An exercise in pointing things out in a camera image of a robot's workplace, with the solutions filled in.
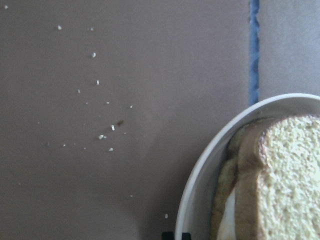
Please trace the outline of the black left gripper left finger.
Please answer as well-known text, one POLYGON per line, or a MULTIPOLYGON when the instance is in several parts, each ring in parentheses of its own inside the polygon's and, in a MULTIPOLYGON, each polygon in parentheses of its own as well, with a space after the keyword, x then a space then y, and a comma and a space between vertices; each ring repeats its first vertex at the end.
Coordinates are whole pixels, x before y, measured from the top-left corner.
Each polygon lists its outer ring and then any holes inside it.
POLYGON ((161 240, 174 240, 174 233, 172 231, 164 231, 161 233, 161 240))

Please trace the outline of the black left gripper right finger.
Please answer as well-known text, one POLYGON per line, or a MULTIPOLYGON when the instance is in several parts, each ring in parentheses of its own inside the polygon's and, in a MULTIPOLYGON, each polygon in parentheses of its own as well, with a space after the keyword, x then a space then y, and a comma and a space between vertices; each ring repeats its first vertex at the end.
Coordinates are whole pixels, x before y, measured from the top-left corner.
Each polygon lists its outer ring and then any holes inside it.
POLYGON ((181 240, 191 240, 191 234, 189 232, 183 232, 181 234, 181 240))

